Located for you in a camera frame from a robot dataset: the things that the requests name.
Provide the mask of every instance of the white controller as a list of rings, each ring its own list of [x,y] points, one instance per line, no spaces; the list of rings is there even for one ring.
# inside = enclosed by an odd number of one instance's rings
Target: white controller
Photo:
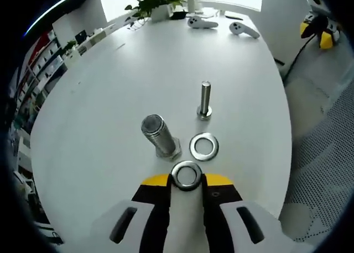
[[[191,28],[216,28],[219,26],[216,22],[204,21],[201,17],[191,17],[188,19],[188,26]]]
[[[234,22],[232,23],[230,26],[230,31],[234,34],[234,35],[240,35],[241,33],[246,33],[248,35],[250,35],[251,37],[258,39],[260,34],[253,30],[252,28],[246,26],[245,24],[242,24],[240,22]]]

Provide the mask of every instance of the white plant pot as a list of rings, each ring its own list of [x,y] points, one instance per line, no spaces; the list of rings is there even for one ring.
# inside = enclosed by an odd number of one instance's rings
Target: white plant pot
[[[172,5],[165,4],[163,6],[156,7],[151,12],[151,21],[153,23],[168,20],[173,13]]]

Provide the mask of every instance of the yellow and black robot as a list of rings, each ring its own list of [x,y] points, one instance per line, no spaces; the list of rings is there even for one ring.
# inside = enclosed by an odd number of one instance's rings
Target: yellow and black robot
[[[311,10],[300,25],[301,38],[317,35],[321,49],[330,49],[340,38],[339,25],[323,0],[307,0]]]

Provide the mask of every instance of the potted plant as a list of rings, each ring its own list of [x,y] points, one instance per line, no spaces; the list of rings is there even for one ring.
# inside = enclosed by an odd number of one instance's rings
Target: potted plant
[[[151,17],[153,22],[158,22],[161,20],[166,20],[169,18],[170,7],[175,8],[176,6],[182,6],[183,0],[137,0],[138,6],[132,7],[131,5],[126,6],[125,10],[134,10],[135,13],[132,17],[137,18],[137,20],[145,19]]]

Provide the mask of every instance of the black cable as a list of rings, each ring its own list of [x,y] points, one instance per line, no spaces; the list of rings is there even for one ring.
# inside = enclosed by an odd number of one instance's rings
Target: black cable
[[[285,83],[285,82],[287,81],[287,79],[288,79],[288,77],[289,77],[289,74],[290,74],[291,71],[293,70],[295,63],[296,63],[296,61],[298,60],[298,57],[299,57],[300,53],[305,49],[305,47],[307,46],[307,44],[308,44],[314,37],[316,37],[316,34],[314,34],[312,37],[310,37],[309,40],[306,41],[306,43],[304,44],[304,46],[301,47],[301,49],[299,50],[299,52],[298,52],[298,54],[296,55],[295,59],[294,59],[293,62],[291,63],[287,74],[284,76],[284,78],[283,78],[283,83]]]

